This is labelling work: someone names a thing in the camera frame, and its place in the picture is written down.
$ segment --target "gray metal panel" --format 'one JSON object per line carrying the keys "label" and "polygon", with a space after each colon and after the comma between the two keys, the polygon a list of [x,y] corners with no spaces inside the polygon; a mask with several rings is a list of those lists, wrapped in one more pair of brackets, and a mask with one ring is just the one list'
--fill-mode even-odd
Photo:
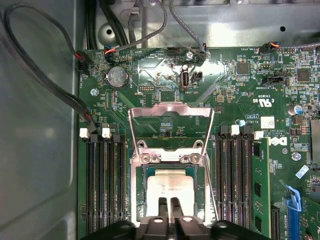
{"label": "gray metal panel", "polygon": [[[0,0],[1,10],[12,2]],[[81,34],[75,29],[79,1],[27,2],[59,20],[71,39],[75,33],[83,36],[83,28]],[[48,76],[67,91],[76,89],[73,56],[52,24],[30,9],[18,9],[12,28]],[[75,239],[77,121],[71,108],[29,77],[2,44],[0,61],[0,239]]]}
{"label": "gray metal panel", "polygon": [[[261,46],[269,41],[281,41],[284,45],[311,43],[320,39],[318,13],[320,4],[300,3],[300,0],[250,0],[233,4],[236,0],[177,0],[175,10],[180,18],[195,31],[208,47]],[[136,39],[160,28],[163,13],[158,6],[150,6],[143,1],[141,21],[136,25]],[[117,1],[112,6],[122,25],[127,28],[131,1]],[[194,40],[177,24],[169,9],[164,31],[145,42],[143,48],[168,46],[196,46]],[[96,18],[97,34],[106,24],[106,18],[98,9]],[[104,26],[98,40],[102,44],[114,44],[114,36],[107,35]]]}

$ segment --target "orange wire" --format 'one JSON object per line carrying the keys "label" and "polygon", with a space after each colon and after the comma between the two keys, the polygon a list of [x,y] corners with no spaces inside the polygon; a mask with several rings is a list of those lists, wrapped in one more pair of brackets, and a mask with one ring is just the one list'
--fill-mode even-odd
{"label": "orange wire", "polygon": [[104,51],[104,54],[108,54],[108,53],[112,53],[112,52],[114,52],[116,49],[110,49],[110,50],[106,50],[106,51]]}
{"label": "orange wire", "polygon": [[275,48],[278,48],[280,45],[278,45],[278,44],[274,44],[273,42],[270,42],[270,45],[271,46],[274,46]]}

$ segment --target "internal usb port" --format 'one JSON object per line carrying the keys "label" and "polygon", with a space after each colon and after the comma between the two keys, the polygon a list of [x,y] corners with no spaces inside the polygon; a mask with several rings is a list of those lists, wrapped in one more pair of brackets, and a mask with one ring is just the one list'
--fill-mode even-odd
{"label": "internal usb port", "polygon": [[189,73],[183,71],[181,73],[181,89],[186,90],[189,88]]}

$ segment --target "white connector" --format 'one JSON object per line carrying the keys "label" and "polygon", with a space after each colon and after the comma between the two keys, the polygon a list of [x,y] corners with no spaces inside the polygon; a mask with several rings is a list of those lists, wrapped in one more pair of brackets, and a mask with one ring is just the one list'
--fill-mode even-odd
{"label": "white connector", "polygon": [[240,134],[240,128],[239,125],[231,125],[231,131],[230,131],[231,136],[234,135],[239,135]]}
{"label": "white connector", "polygon": [[80,128],[79,136],[82,139],[88,139],[90,137],[89,130],[86,127]]}
{"label": "white connector", "polygon": [[104,139],[109,139],[111,138],[111,132],[109,127],[103,127],[102,128],[102,137]]}
{"label": "white connector", "polygon": [[253,133],[254,140],[259,140],[259,139],[262,139],[263,137],[264,137],[264,131],[255,131]]}

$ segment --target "motherboard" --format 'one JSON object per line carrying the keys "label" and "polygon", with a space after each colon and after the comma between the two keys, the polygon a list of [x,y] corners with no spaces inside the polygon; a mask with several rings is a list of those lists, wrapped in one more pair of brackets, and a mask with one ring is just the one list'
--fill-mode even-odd
{"label": "motherboard", "polygon": [[79,239],[138,226],[171,197],[207,226],[320,238],[318,49],[83,52],[79,97],[99,136],[79,122]]}

